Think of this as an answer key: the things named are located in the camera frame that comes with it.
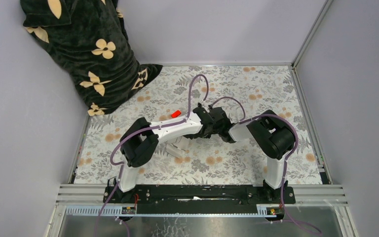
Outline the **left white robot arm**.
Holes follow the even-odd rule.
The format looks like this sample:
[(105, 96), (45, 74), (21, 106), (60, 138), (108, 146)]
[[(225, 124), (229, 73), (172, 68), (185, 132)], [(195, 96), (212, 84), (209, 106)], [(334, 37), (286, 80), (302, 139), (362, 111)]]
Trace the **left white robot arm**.
[(120, 139), (114, 149), (110, 162), (115, 165), (114, 155), (120, 151), (124, 156), (114, 196), (122, 203), (133, 198), (139, 167), (152, 158), (158, 144), (179, 137), (210, 138), (214, 134), (227, 136), (227, 130), (233, 125), (220, 107), (196, 107), (186, 116), (166, 121), (148, 122), (146, 118), (137, 119)]

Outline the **white cardboard paper box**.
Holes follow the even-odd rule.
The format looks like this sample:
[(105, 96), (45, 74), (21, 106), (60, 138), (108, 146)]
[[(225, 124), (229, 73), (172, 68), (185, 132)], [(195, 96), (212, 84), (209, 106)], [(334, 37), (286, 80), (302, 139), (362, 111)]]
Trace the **white cardboard paper box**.
[(166, 152), (175, 158), (184, 158), (189, 148), (188, 144), (167, 143)]

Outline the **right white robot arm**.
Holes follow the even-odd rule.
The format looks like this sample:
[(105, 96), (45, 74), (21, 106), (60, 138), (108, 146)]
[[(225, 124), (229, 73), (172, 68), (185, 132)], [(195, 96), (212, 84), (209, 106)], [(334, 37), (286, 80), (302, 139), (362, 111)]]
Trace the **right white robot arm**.
[(223, 141), (234, 143), (254, 139), (267, 156), (267, 174), (264, 181), (268, 187), (263, 190), (264, 199), (276, 203), (283, 197), (281, 186), (286, 181), (286, 159), (298, 144), (293, 126), (274, 111), (267, 110), (261, 115), (232, 123), (225, 112), (219, 109), (212, 115), (212, 134), (218, 134)]

